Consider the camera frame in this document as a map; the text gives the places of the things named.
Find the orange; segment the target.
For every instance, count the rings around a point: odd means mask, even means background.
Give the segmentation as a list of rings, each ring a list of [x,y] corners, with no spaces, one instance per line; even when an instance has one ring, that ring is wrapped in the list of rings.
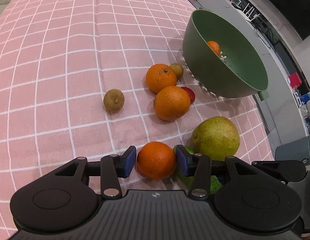
[[[157,94],[165,87],[175,86],[177,76],[168,65],[154,64],[148,69],[145,82],[149,90]]]
[[[180,87],[163,88],[154,98],[154,112],[163,121],[173,122],[184,116],[190,108],[190,97]]]
[[[150,179],[168,178],[176,169],[176,154],[163,142],[148,142],[137,155],[137,168]]]

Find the brown small fruit lone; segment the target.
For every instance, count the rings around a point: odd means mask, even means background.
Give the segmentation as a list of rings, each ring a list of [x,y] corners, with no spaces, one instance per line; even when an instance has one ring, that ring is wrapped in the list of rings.
[[[125,97],[122,91],[110,89],[103,98],[105,109],[111,113],[117,113],[122,109],[125,103]]]

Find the green cucumber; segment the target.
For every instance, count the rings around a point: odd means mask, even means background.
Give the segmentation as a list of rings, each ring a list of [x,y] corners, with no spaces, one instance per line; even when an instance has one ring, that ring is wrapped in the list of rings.
[[[177,176],[180,178],[188,191],[192,190],[196,170],[198,168],[201,153],[195,153],[190,147],[185,145],[176,145],[173,148],[177,162]]]

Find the yellow green pear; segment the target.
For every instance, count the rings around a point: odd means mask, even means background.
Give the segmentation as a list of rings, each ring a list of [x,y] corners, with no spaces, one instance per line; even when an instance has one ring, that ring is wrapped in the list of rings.
[[[191,147],[211,160],[224,161],[240,147],[237,127],[226,117],[215,116],[200,123],[192,132]]]

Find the orange beside red fruit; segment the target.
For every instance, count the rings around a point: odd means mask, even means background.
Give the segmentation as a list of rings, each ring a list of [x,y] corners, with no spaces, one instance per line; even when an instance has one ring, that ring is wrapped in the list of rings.
[[[190,97],[180,87],[163,88],[154,98],[154,112],[163,121],[173,122],[184,116],[190,108]]]

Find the small red fruit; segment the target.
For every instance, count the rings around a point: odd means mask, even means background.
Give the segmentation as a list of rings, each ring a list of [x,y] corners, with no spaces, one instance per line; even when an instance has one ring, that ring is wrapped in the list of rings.
[[[183,90],[185,90],[190,98],[190,104],[193,104],[195,99],[196,99],[196,96],[195,96],[195,93],[193,90],[191,90],[190,88],[188,87],[182,87]]]

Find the brown small fruit near bowl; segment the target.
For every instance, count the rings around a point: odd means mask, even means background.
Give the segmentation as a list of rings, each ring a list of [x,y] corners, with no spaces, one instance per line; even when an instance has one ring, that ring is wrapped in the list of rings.
[[[177,77],[177,80],[180,80],[183,77],[184,69],[180,64],[172,63],[169,65],[169,67],[174,71],[174,73]]]

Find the green colander bowl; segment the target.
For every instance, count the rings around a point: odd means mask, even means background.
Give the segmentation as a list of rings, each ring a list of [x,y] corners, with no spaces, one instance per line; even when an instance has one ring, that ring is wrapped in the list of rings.
[[[207,41],[220,45],[220,57]],[[269,97],[267,72],[257,51],[238,29],[215,13],[204,9],[192,12],[182,52],[191,74],[215,95]]]

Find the pink checked tablecloth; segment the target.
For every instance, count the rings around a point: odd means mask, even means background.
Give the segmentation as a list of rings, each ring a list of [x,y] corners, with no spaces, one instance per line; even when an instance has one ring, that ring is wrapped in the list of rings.
[[[188,71],[178,82],[196,95],[186,115],[167,123],[154,114],[146,72],[182,63],[193,10],[188,0],[11,1],[0,16],[0,239],[15,233],[9,202],[24,185],[79,156],[186,145],[213,116],[237,127],[238,158],[272,158],[253,98],[217,98]],[[125,97],[117,113],[103,104],[110,89]]]

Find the white wifi router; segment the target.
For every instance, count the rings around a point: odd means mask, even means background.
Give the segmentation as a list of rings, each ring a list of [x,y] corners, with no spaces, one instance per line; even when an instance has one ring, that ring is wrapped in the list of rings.
[[[252,22],[260,16],[260,13],[256,12],[255,9],[254,6],[248,3],[243,10],[238,10],[238,12],[247,22]]]

